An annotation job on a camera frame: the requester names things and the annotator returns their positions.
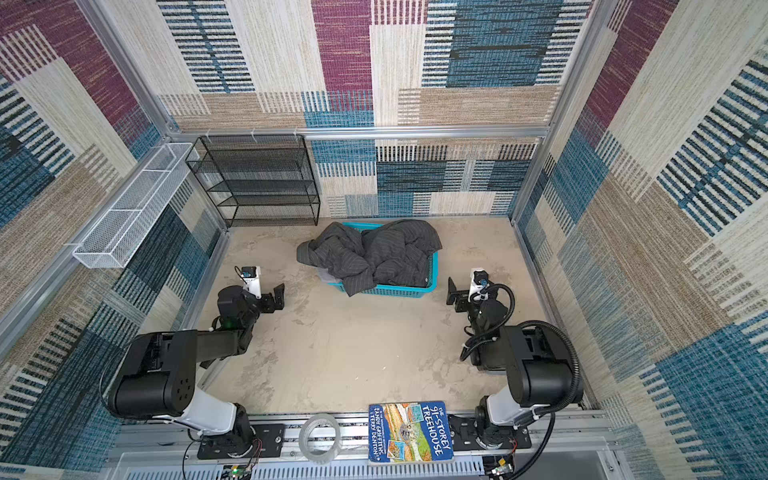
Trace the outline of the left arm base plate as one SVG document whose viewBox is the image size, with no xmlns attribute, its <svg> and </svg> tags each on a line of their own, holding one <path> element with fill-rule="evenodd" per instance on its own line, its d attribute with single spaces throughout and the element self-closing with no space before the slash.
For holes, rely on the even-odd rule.
<svg viewBox="0 0 768 480">
<path fill-rule="evenodd" d="M 282 452 L 285 429 L 285 424 L 268 423 L 252 425 L 243 438 L 234 433 L 203 436 L 196 456 L 198 460 L 277 458 Z"/>
</svg>

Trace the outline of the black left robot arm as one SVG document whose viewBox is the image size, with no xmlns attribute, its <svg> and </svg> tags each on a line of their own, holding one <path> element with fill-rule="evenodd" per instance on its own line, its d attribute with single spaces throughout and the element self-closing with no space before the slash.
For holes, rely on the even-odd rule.
<svg viewBox="0 0 768 480">
<path fill-rule="evenodd" d="M 215 449 L 242 455 L 255 442 L 245 408 L 196 385 L 199 368 L 243 355 L 257 320 L 285 307 L 285 285 L 254 295 L 233 285 L 219 291 L 219 316 L 203 330 L 151 332 L 129 344 L 106 394 L 111 414 L 129 420 L 166 420 L 198 431 Z"/>
</svg>

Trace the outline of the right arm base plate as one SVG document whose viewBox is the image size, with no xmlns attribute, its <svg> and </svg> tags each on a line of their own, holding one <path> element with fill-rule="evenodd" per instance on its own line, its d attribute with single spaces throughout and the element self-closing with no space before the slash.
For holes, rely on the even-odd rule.
<svg viewBox="0 0 768 480">
<path fill-rule="evenodd" d="M 522 428 L 496 426 L 487 420 L 448 415 L 455 451 L 530 449 L 530 435 Z"/>
</svg>

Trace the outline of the dark grey pinstripe shirt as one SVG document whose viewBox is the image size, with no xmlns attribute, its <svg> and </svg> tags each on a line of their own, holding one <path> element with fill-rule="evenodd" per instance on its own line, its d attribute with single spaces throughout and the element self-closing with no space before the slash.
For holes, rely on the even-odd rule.
<svg viewBox="0 0 768 480">
<path fill-rule="evenodd" d="M 427 288 L 434 255 L 442 242 L 426 221 L 405 219 L 359 230 L 330 223 L 318 237 L 301 243 L 297 261 L 323 269 L 348 296 L 378 286 Z"/>
</svg>

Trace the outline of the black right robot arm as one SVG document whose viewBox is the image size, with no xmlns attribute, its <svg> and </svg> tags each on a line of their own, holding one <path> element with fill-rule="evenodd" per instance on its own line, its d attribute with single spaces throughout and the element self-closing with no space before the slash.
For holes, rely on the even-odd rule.
<svg viewBox="0 0 768 480">
<path fill-rule="evenodd" d="M 583 395 L 581 365 L 568 336 L 543 320 L 514 324 L 512 289 L 478 270 L 467 289 L 448 280 L 446 304 L 467 315 L 459 355 L 479 371 L 503 374 L 506 385 L 481 398 L 473 418 L 459 418 L 456 440 L 467 448 L 530 446 L 527 428 L 551 420 Z"/>
</svg>

